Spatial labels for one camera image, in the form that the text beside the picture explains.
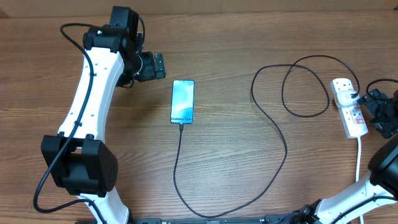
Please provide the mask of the white power strip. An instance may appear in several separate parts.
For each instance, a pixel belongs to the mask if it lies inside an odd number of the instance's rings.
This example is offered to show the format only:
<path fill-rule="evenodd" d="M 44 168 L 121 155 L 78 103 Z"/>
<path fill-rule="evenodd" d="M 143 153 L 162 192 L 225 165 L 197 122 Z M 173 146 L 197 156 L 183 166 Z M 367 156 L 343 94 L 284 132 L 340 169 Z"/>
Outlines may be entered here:
<path fill-rule="evenodd" d="M 336 78 L 331 81 L 330 86 L 335 104 L 335 97 L 339 91 L 354 90 L 352 82 L 347 78 Z M 360 138 L 368 132 L 363 113 L 357 102 L 349 107 L 337 108 L 348 139 Z"/>

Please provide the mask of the Galaxy smartphone blue screen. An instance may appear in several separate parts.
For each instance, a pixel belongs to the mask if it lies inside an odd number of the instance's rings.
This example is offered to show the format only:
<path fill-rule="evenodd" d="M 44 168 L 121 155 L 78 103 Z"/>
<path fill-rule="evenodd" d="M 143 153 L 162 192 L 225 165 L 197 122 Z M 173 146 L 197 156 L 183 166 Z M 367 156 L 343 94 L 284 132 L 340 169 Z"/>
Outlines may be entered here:
<path fill-rule="evenodd" d="M 170 122 L 173 124 L 192 124 L 194 109 L 195 82 L 193 80 L 174 80 Z"/>

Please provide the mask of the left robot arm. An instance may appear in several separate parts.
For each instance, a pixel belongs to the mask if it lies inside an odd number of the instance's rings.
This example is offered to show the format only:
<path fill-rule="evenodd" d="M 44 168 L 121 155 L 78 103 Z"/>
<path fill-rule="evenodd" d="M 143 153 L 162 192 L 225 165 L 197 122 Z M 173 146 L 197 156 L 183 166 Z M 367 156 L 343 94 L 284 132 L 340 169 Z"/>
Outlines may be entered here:
<path fill-rule="evenodd" d="M 44 136 L 46 177 L 84 203 L 95 223 L 132 223 L 116 190 L 118 160 L 105 144 L 106 120 L 114 90 L 165 77 L 161 54 L 143 51 L 144 22 L 129 7 L 115 6 L 108 24 L 88 26 L 83 69 L 71 108 L 58 132 Z"/>

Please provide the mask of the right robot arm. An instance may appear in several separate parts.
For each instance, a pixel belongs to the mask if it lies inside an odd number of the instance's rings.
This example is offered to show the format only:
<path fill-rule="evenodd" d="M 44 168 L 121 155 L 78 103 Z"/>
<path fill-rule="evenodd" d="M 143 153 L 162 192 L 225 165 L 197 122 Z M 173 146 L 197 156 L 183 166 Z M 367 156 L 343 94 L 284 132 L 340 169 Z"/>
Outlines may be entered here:
<path fill-rule="evenodd" d="M 351 87 L 333 85 L 335 103 L 348 138 L 357 139 L 368 133 L 357 101 L 351 98 Z M 348 223 L 383 205 L 397 202 L 397 141 L 391 140 L 369 162 L 369 172 L 341 193 L 300 210 L 291 223 Z"/>

